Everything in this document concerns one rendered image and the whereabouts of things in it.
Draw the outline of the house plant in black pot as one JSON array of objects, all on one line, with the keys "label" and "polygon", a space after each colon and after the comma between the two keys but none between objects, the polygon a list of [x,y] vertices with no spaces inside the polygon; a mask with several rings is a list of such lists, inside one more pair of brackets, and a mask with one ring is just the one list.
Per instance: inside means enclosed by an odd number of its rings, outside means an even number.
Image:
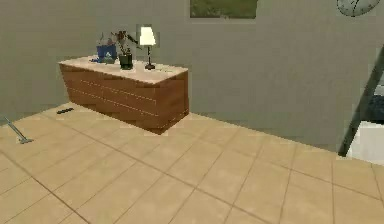
[{"label": "house plant in black pot", "polygon": [[133,43],[136,48],[141,49],[139,42],[126,31],[112,32],[111,35],[115,37],[121,51],[119,54],[120,68],[122,70],[131,70],[133,68],[133,56],[128,42]]}]

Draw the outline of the white shade table lamp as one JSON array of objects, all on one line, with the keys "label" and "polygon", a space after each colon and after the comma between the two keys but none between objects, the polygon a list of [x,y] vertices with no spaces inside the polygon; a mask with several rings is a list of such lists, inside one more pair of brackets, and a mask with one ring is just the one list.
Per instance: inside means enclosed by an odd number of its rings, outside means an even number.
[{"label": "white shade table lamp", "polygon": [[151,27],[143,26],[140,29],[139,44],[147,47],[148,63],[145,65],[145,69],[153,70],[155,65],[151,62],[151,47],[156,44],[156,40]]}]

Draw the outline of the brown wooden chest of drawers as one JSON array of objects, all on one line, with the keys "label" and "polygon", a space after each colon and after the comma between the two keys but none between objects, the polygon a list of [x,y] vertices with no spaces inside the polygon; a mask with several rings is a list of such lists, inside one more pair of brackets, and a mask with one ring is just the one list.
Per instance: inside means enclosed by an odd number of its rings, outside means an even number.
[{"label": "brown wooden chest of drawers", "polygon": [[71,102],[144,130],[162,134],[189,114],[188,70],[135,60],[133,68],[96,63],[91,56],[59,68]]}]

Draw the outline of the green framed wall picture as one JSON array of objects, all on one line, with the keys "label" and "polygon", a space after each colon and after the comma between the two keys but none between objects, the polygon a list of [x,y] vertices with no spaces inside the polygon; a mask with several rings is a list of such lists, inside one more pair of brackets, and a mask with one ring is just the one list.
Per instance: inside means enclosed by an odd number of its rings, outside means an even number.
[{"label": "green framed wall picture", "polygon": [[258,0],[189,0],[191,18],[254,19]]}]

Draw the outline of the grey floor stand leg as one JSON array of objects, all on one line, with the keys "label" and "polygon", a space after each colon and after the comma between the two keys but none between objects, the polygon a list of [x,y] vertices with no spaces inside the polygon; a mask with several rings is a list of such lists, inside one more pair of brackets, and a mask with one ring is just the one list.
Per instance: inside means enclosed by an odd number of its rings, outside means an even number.
[{"label": "grey floor stand leg", "polygon": [[5,117],[5,120],[7,121],[7,125],[16,133],[16,135],[19,137],[19,142],[21,144],[26,144],[29,142],[32,142],[32,139],[27,138],[22,134],[22,132],[7,118]]}]

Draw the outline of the round grey wall clock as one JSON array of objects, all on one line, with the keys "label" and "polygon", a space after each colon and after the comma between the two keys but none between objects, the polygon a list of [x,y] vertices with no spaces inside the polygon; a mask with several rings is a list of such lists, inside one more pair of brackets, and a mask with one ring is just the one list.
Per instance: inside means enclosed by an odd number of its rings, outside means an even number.
[{"label": "round grey wall clock", "polygon": [[336,0],[339,12],[345,16],[358,17],[373,10],[381,0]]}]

